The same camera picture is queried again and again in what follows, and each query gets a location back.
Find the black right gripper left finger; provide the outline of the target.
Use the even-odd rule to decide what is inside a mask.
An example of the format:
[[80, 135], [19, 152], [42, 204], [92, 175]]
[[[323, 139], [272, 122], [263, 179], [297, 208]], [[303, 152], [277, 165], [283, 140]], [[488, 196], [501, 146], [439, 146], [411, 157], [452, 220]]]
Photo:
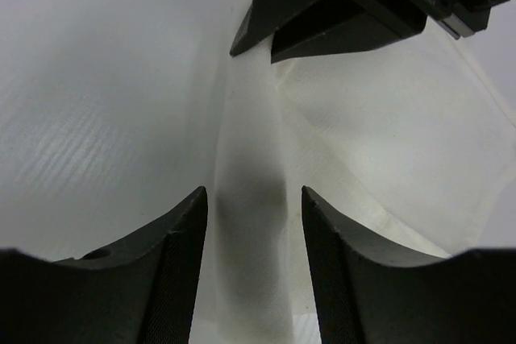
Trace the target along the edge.
[[188, 342], [206, 226], [201, 187], [79, 259], [49, 262], [2, 250], [2, 342]]

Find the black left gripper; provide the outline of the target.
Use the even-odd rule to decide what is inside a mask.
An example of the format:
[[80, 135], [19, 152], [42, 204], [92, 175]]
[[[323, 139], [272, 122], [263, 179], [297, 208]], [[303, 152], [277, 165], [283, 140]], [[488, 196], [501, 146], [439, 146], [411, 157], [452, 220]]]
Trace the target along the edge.
[[376, 50], [420, 34], [428, 18], [453, 38], [467, 38], [509, 1], [269, 0], [277, 28], [271, 61]]

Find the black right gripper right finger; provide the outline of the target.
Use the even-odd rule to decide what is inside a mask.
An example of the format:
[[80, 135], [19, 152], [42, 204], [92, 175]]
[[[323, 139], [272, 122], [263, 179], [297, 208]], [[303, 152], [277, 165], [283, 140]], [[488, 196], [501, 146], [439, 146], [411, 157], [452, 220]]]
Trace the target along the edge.
[[512, 343], [515, 251], [447, 259], [404, 247], [302, 190], [302, 225], [325, 343]]

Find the white cloth napkin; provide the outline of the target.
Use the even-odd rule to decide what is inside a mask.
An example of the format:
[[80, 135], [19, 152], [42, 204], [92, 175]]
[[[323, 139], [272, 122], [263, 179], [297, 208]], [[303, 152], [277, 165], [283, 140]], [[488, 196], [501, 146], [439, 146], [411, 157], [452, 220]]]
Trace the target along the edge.
[[301, 189], [405, 246], [475, 243], [515, 180], [515, 103], [476, 53], [434, 24], [380, 50], [271, 64], [269, 41], [230, 58], [241, 6], [202, 24], [186, 131], [210, 216], [193, 343], [294, 343], [314, 330]]

